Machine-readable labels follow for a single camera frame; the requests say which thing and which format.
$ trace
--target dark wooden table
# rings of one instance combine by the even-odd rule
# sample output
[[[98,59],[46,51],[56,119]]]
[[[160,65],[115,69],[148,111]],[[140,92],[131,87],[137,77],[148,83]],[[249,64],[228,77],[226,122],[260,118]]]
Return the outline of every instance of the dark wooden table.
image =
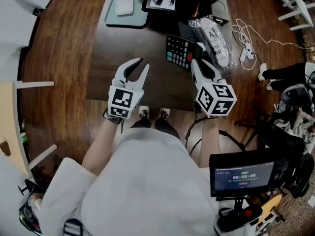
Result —
[[[129,77],[137,80],[146,62],[150,63],[140,104],[192,111],[196,88],[191,73],[165,58],[165,36],[179,35],[176,16],[149,13],[148,25],[143,29],[108,27],[104,19],[109,1],[105,2],[95,34],[87,98],[107,101],[117,68],[130,59],[143,58]]]

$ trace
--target white shoe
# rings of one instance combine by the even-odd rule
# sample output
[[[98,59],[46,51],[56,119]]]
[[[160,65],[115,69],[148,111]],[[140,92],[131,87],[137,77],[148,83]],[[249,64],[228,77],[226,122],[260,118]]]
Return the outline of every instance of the white shoe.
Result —
[[[264,78],[264,76],[262,76],[262,73],[263,73],[264,71],[267,71],[267,64],[266,64],[266,63],[263,63],[263,64],[260,65],[259,74],[258,74],[258,79],[259,79],[260,81],[263,81],[263,80],[266,79],[266,78]]]
[[[139,115],[141,119],[149,119],[149,107],[147,106],[140,106],[139,107]]]
[[[274,81],[276,81],[276,80],[270,80],[269,83],[267,84],[266,89],[267,89],[268,91],[269,91],[269,90],[272,90],[272,87],[271,87],[270,84],[271,84],[272,82],[274,82]]]
[[[169,116],[170,112],[171,112],[171,110],[168,108],[161,108],[159,110],[159,118],[162,118],[165,120]]]

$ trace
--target black pants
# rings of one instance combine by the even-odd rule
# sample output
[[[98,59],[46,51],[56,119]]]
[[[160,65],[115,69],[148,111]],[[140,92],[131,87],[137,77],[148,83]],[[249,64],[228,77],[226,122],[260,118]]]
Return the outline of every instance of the black pants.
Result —
[[[283,92],[290,86],[296,84],[304,84],[305,80],[305,63],[298,63],[276,70],[267,70],[262,73],[265,79],[282,79],[281,81],[273,81],[270,86],[273,90]]]
[[[132,127],[130,128],[150,128],[151,127],[151,122],[149,119],[141,119],[139,121],[137,121]],[[161,132],[170,134],[172,136],[175,136],[176,138],[179,138],[179,135],[177,133],[177,131],[175,130],[175,128],[172,127],[171,124],[169,124],[166,120],[164,120],[163,118],[158,118],[154,124],[154,127],[156,128],[156,130],[159,130]]]

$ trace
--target white case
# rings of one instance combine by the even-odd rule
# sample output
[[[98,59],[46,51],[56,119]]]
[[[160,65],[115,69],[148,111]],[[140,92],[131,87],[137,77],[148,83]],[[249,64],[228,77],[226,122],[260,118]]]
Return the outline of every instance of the white case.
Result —
[[[128,15],[133,13],[133,0],[117,0],[116,15]]]

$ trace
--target black calculator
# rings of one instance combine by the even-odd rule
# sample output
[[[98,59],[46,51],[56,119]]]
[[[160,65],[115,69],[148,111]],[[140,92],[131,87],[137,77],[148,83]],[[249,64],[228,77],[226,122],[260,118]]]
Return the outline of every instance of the black calculator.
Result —
[[[166,59],[182,68],[190,69],[192,59],[202,57],[202,48],[187,39],[168,35],[166,36]]]

